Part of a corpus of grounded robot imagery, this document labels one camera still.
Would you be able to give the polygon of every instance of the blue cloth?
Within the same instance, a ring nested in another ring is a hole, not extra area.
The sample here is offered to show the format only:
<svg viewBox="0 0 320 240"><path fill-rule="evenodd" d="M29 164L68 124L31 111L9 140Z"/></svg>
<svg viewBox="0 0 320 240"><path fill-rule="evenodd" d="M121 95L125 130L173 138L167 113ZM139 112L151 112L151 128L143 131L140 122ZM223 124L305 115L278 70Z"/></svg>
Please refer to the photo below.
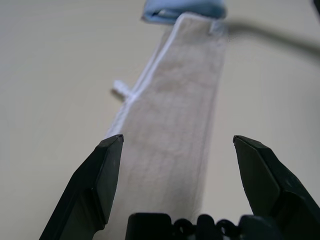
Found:
<svg viewBox="0 0 320 240"><path fill-rule="evenodd" d="M174 24L185 12L221 19L227 11L225 0L146 0L142 17L147 22Z"/></svg>

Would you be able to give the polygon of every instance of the light blue object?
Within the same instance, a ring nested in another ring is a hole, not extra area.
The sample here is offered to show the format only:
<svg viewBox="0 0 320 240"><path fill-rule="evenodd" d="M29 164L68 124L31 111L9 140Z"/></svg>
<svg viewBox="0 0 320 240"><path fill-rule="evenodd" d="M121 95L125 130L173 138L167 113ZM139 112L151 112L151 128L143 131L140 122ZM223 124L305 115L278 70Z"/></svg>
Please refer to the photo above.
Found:
<svg viewBox="0 0 320 240"><path fill-rule="evenodd" d="M174 24L185 12L221 19L227 11L225 0L147 0L142 17L147 22Z"/></svg>

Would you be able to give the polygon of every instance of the beige cloth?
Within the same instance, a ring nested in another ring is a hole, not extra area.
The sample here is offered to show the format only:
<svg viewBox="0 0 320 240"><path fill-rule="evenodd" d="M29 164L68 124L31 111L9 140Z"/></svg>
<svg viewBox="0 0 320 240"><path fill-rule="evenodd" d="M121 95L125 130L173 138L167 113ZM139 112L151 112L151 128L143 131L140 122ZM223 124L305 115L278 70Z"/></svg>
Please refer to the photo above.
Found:
<svg viewBox="0 0 320 240"><path fill-rule="evenodd" d="M95 240L125 239L136 212L196 220L226 43L212 24L183 14L124 103L109 132L124 135L117 190L109 223Z"/></svg>

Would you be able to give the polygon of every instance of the white piping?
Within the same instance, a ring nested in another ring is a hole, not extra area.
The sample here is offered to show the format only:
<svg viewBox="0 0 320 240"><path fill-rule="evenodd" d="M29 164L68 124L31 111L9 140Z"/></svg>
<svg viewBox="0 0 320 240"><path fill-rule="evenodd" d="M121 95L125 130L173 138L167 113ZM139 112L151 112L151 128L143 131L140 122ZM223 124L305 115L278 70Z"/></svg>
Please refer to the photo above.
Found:
<svg viewBox="0 0 320 240"><path fill-rule="evenodd" d="M167 39L167 41L165 42L160 53L157 55L157 52L160 47L160 44L159 44L158 47L156 48L156 50L154 51L152 57L148 61L146 67L142 71L136 84L134 85L131 94L125 100L125 102L121 106L119 112L115 116L115 119L113 120L111 127L109 128L109 130L105 134L104 139L120 133L132 104L137 100L137 98L141 95L141 93L147 88L147 86L152 81L152 76L153 76L155 70L157 69L157 67L158 67L160 61L162 60L162 58L164 57L164 55L167 53L169 47L171 46L172 42L174 41L174 39L177 35L180 24L182 23L182 21L186 17L200 20L200 21L213 21L213 19L210 17L204 17L204 16L193 14L193 13L183 13L178 17L178 19L176 20L175 25L172 29L172 32L170 33L170 36Z"/></svg>

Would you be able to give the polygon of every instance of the beige background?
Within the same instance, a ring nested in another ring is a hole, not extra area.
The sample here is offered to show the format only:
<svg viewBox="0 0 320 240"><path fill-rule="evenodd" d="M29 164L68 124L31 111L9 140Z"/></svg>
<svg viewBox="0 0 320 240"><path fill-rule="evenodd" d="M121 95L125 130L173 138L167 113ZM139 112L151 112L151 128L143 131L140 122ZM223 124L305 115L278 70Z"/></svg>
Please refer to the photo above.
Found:
<svg viewBox="0 0 320 240"><path fill-rule="evenodd" d="M40 237L68 180L105 135L163 26L140 21L144 0L0 1L0 236ZM320 43L309 1L229 0L247 19ZM235 134L271 147L320 203L319 62L255 36L228 45L217 96L203 211L237 221L250 208Z"/></svg>

